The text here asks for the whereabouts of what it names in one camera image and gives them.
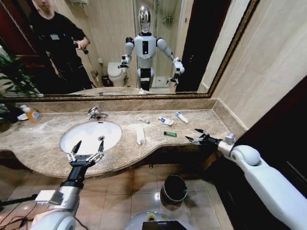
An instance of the faucet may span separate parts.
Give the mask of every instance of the faucet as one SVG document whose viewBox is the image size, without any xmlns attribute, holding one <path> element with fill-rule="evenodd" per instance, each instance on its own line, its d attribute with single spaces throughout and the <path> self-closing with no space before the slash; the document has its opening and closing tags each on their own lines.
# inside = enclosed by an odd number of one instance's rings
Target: faucet
<svg viewBox="0 0 307 230">
<path fill-rule="evenodd" d="M 99 119 L 101 117 L 108 117 L 109 116 L 109 114 L 101 113 L 97 107 L 91 108 L 87 112 L 87 114 L 90 116 L 90 121 L 95 120 L 95 118 Z"/>
</svg>

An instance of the marble countertop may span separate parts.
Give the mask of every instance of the marble countertop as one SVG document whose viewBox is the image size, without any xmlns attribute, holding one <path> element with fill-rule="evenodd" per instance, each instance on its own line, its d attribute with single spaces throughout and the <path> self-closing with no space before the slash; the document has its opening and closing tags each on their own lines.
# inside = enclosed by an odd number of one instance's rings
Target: marble countertop
<svg viewBox="0 0 307 230">
<path fill-rule="evenodd" d="M 133 87 L 100 87 L 89 90 L 82 90 L 78 92 L 72 92 L 72 95 L 83 95 L 83 96 L 99 96 L 99 93 L 105 93 L 104 96 L 108 95 L 142 95 L 142 94 L 174 94 L 169 88 L 165 89 L 150 89 L 150 91 L 143 90 L 140 93 L 140 89 Z"/>
<path fill-rule="evenodd" d="M 185 136 L 200 136 L 195 128 L 207 129 L 215 138 L 224 138 L 228 133 L 213 110 L 181 112 L 189 120 L 188 124 L 176 117 L 175 110 L 107 112 L 109 117 L 101 120 L 118 124 L 122 136 L 114 147 L 104 151 L 104 158 L 89 168 L 86 175 L 107 175 L 123 170 L 163 146 L 189 145 Z M 139 116 L 149 120 L 150 124 L 138 121 Z M 158 120 L 159 116 L 173 119 L 175 122 L 168 126 Z M 22 164 L 38 173 L 67 177 L 71 166 L 60 148 L 61 137 L 70 128 L 86 122 L 89 122 L 86 113 L 50 113 L 43 114 L 39 123 L 18 122 L 9 130 L 0 133 L 0 150 L 11 150 Z M 144 128 L 146 142 L 143 145 L 136 143 L 137 125 Z M 164 131 L 176 132 L 177 137 L 164 136 Z"/>
</svg>

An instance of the wire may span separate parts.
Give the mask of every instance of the wire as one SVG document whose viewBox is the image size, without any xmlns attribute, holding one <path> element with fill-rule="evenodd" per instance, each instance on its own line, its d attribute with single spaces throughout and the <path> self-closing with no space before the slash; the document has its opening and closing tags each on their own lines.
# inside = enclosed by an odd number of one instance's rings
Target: wire
<svg viewBox="0 0 307 230">
<path fill-rule="evenodd" d="M 81 223 L 81 221 L 79 221 L 78 218 L 76 218 L 76 217 L 74 217 L 74 218 L 76 219 L 76 221 L 79 222 L 79 224 L 80 224 L 82 227 L 84 227 L 86 230 L 89 230 L 84 224 Z"/>
<path fill-rule="evenodd" d="M 28 219 L 27 216 L 34 210 L 34 208 L 37 206 L 37 203 L 35 203 L 35 205 L 33 206 L 33 208 L 27 213 L 27 215 L 25 215 L 24 217 L 23 216 L 15 216 L 15 217 L 12 217 L 12 219 L 9 221 L 9 223 L 7 223 L 6 225 L 4 226 L 1 226 L 0 227 L 0 230 L 4 229 L 6 226 L 10 225 L 10 224 L 13 224 L 15 222 L 18 222 L 20 220 L 22 220 L 22 223 L 26 224 L 26 228 L 28 229 L 28 221 L 31 221 L 33 219 Z"/>
<path fill-rule="evenodd" d="M 10 215 L 10 214 L 21 204 L 21 203 L 19 203 L 18 205 L 16 205 L 16 207 L 14 207 L 13 210 L 10 211 L 10 212 L 8 213 L 8 215 L 6 215 L 5 218 L 2 219 L 2 221 L 0 222 L 0 224 L 2 224 L 3 221 L 4 221 L 4 220 L 5 220 L 5 219 L 6 219 L 6 218 L 7 218 L 7 217 L 8 217 L 8 216 L 9 216 L 9 215 Z"/>
</svg>

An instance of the humanoid robot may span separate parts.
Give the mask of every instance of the humanoid robot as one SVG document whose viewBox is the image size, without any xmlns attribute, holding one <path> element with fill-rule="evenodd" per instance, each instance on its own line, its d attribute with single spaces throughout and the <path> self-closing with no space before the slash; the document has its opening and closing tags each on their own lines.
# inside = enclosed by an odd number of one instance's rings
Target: humanoid robot
<svg viewBox="0 0 307 230">
<path fill-rule="evenodd" d="M 307 199 L 279 171 L 269 166 L 256 149 L 246 145 L 235 146 L 233 134 L 228 134 L 224 141 L 212 138 L 205 130 L 196 129 L 196 131 L 201 132 L 202 135 L 196 139 L 187 137 L 192 144 L 214 147 L 213 150 L 220 151 L 224 157 L 235 162 L 242 169 L 246 180 L 264 205 L 277 219 L 292 230 L 306 229 Z M 52 204 L 50 209 L 53 212 L 42 217 L 31 230 L 75 229 L 75 214 L 79 207 L 79 194 L 83 188 L 84 176 L 89 167 L 94 166 L 104 157 L 104 139 L 104 136 L 99 137 L 101 143 L 97 153 L 93 155 L 76 155 L 81 141 L 70 153 L 67 153 L 72 166 L 67 180 L 61 183 L 59 190 L 43 190 L 35 199 L 41 204 Z M 133 218 L 125 228 L 125 230 L 141 229 L 195 230 L 196 228 L 161 213 L 146 212 Z"/>
<path fill-rule="evenodd" d="M 141 24 L 142 32 L 134 38 L 126 38 L 126 54 L 122 56 L 121 65 L 118 68 L 129 68 L 129 64 L 132 58 L 132 51 L 135 48 L 137 61 L 138 61 L 138 86 L 143 90 L 149 91 L 154 78 L 154 70 L 152 69 L 152 60 L 156 52 L 156 47 L 168 56 L 176 69 L 176 72 L 172 78 L 167 79 L 168 81 L 178 84 L 178 78 L 184 72 L 184 68 L 180 59 L 174 58 L 173 52 L 167 46 L 167 43 L 162 38 L 156 39 L 155 36 L 149 32 L 150 26 L 150 11 L 147 6 L 141 6 L 139 10 L 139 19 Z"/>
</svg>

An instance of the trash can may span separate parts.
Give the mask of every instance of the trash can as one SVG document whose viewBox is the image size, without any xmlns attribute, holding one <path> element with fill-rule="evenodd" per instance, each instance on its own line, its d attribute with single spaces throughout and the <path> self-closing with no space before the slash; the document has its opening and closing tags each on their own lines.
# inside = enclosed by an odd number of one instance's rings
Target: trash can
<svg viewBox="0 0 307 230">
<path fill-rule="evenodd" d="M 169 175 L 161 188 L 161 194 L 167 203 L 179 203 L 188 194 L 187 185 L 180 176 Z"/>
<path fill-rule="evenodd" d="M 102 83 L 105 87 L 113 87 L 114 86 L 113 82 L 110 80 L 108 75 L 103 76 L 101 78 L 101 80 L 102 80 Z"/>
</svg>

